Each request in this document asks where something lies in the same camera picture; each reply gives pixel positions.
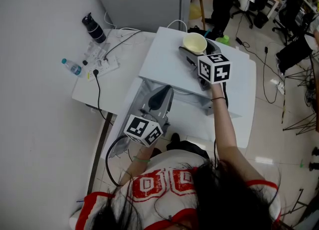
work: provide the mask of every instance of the black pants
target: black pants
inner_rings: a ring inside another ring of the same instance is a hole
[[[166,146],[167,150],[173,150],[173,149],[181,149],[186,150],[195,154],[200,155],[203,158],[209,159],[208,153],[201,149],[199,146],[190,143],[189,141],[183,140],[180,142],[174,142],[172,141]]]
[[[287,69],[308,57],[311,52],[312,49],[308,46],[305,37],[300,37],[296,41],[291,42],[277,53],[277,57],[280,61],[280,71],[285,74]]]
[[[214,32],[223,33],[228,25],[230,18],[230,9],[234,0],[213,0],[212,22],[215,26]]]

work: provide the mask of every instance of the yellow bowl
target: yellow bowl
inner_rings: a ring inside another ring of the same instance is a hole
[[[183,39],[183,45],[195,54],[203,54],[207,48],[207,41],[201,34],[188,33]]]

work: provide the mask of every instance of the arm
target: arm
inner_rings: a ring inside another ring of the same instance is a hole
[[[315,40],[317,42],[317,45],[319,46],[319,31],[318,31],[318,29],[319,29],[319,26],[317,27],[317,29],[315,29],[314,36],[315,36]]]
[[[224,97],[220,84],[213,84],[211,89],[213,98]],[[263,180],[264,178],[250,165],[237,148],[235,131],[225,100],[213,100],[213,110],[216,146],[219,159],[232,164],[245,181]]]
[[[154,147],[155,144],[151,145],[149,148],[141,146],[136,157],[140,160],[149,160],[151,158]],[[141,175],[146,170],[147,165],[147,162],[133,160],[128,169],[125,171],[120,181],[120,185],[124,186],[125,183],[129,181],[131,178]]]

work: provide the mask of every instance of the white platform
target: white platform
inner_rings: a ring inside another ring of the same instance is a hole
[[[179,54],[185,32],[160,27],[146,56],[139,76],[161,84],[169,84],[200,96],[211,98],[210,91],[202,91],[191,76],[188,63]],[[232,77],[227,82],[229,111],[234,113],[238,147],[246,148],[250,137],[256,96],[256,64],[249,55],[216,42],[221,52],[232,61]],[[206,116],[194,105],[174,100],[169,121],[181,134],[214,140],[213,115]]]
[[[124,38],[117,38],[115,35],[132,33],[131,30],[112,30],[107,39],[107,43],[111,43],[110,48],[123,41]],[[118,69],[113,70],[101,77],[99,83],[101,86],[100,108],[107,112],[119,114],[121,112],[122,103],[127,95],[127,92],[134,80],[138,76],[145,56],[150,48],[150,45],[155,37],[155,33],[142,32],[141,37],[132,37],[126,43],[121,44],[114,49],[109,56],[115,55],[120,65]],[[88,105],[97,107],[99,89],[96,81],[88,81],[86,78],[79,78],[74,87],[72,98]]]

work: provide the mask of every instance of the green object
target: green object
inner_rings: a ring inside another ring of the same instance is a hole
[[[223,37],[218,37],[216,41],[225,45],[229,45],[229,36],[224,35]]]
[[[142,162],[142,163],[149,163],[150,162],[149,159],[148,160],[142,160],[140,158],[137,158],[136,156],[134,156],[133,158],[134,158],[134,161],[138,161],[138,162]]]

